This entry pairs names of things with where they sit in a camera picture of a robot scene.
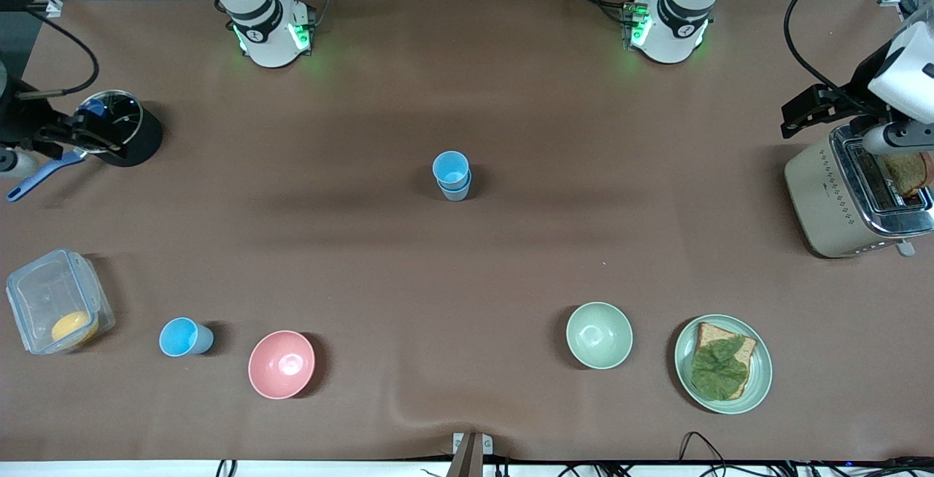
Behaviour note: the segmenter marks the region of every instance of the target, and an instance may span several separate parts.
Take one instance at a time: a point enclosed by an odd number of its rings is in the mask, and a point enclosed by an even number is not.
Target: toast
[[[913,197],[934,182],[934,162],[927,152],[896,152],[881,155],[879,159],[888,168],[902,197]]]
[[[723,340],[723,338],[733,338],[738,336],[738,333],[733,333],[733,331],[724,330],[724,328],[717,327],[713,324],[707,324],[706,322],[701,322],[700,327],[698,327],[698,345],[695,348],[695,352],[704,347],[707,344],[710,344],[712,341]],[[749,364],[753,358],[753,351],[756,349],[756,338],[745,337],[743,341],[743,346],[740,348],[740,351],[737,351],[733,358],[740,361],[743,364],[747,371],[749,370]],[[741,397],[743,391],[746,389],[746,383],[748,383],[749,377],[746,377],[746,380],[743,381],[743,384],[740,384],[740,388],[736,390],[736,393],[730,395],[730,398],[727,400],[737,400]]]

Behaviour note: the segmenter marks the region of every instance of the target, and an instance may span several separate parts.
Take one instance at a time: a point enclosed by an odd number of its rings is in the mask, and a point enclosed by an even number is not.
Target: toaster
[[[834,128],[784,166],[784,178],[808,243],[824,257],[857,257],[896,247],[934,230],[934,200],[925,187],[904,198],[885,165],[863,147],[850,124]]]

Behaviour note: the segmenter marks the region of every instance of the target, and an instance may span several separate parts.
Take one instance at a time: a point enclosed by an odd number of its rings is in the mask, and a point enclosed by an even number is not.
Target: green bowl
[[[633,326],[623,311],[606,302],[587,302],[568,319],[568,347],[594,370],[620,366],[633,351]]]
[[[749,381],[746,383],[743,394],[737,400],[712,400],[698,393],[694,389],[694,384],[691,383],[691,360],[694,358],[694,350],[697,347],[698,327],[701,322],[756,338],[758,344],[749,362]],[[762,337],[758,336],[756,330],[753,330],[747,323],[738,318],[728,317],[726,314],[707,314],[704,317],[694,318],[684,326],[674,344],[674,370],[677,371],[681,384],[684,385],[684,389],[691,398],[694,398],[704,408],[716,411],[718,414],[744,414],[758,406],[771,388],[771,356],[768,354],[768,348],[765,347]]]

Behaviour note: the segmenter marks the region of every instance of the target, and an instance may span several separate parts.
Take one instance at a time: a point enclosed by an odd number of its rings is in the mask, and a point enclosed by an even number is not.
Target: lettuce
[[[691,359],[691,384],[698,393],[713,400],[727,400],[740,389],[749,370],[733,355],[743,347],[743,335],[711,341]]]

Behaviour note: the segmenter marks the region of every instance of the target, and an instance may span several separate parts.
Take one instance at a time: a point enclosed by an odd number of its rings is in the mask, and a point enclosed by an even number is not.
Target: food storage box
[[[23,346],[32,354],[74,348],[114,325],[93,265],[68,249],[56,249],[9,275],[7,298]]]

